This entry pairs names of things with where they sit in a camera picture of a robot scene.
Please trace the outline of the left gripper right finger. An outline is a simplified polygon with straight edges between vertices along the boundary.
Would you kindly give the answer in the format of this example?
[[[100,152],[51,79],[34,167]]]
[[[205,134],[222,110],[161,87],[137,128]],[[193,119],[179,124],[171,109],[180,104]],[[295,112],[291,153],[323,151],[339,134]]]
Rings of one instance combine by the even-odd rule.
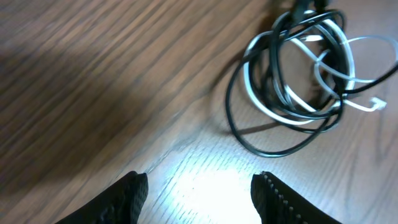
[[[251,199],[262,224],[339,224],[271,172],[252,176]]]

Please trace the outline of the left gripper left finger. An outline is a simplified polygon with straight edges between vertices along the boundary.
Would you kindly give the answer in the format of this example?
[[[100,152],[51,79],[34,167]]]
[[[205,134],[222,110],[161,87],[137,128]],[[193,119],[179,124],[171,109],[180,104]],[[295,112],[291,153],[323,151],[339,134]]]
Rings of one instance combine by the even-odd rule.
[[[146,173],[128,172],[57,224],[137,224],[148,191]]]

